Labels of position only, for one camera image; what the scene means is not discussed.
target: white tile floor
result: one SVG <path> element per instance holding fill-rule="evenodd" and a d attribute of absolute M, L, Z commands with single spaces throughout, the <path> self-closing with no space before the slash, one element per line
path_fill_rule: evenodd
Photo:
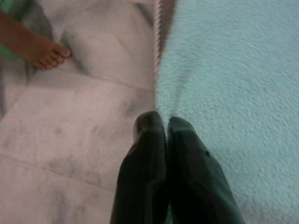
<path fill-rule="evenodd" d="M 74 57 L 0 122 L 0 223 L 107 224 L 134 120 L 154 109 L 152 27 L 126 1 L 40 3 Z"/>

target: child's foot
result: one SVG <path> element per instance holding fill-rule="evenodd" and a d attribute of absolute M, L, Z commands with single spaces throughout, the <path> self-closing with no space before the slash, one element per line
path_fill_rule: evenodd
<path fill-rule="evenodd" d="M 0 43 L 39 69 L 57 67 L 71 51 L 0 12 Z"/>

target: fleece blanket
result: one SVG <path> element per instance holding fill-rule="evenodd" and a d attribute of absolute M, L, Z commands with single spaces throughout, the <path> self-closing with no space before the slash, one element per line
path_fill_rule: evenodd
<path fill-rule="evenodd" d="M 177 0 L 156 85 L 192 123 L 247 224 L 299 223 L 299 1 Z"/>

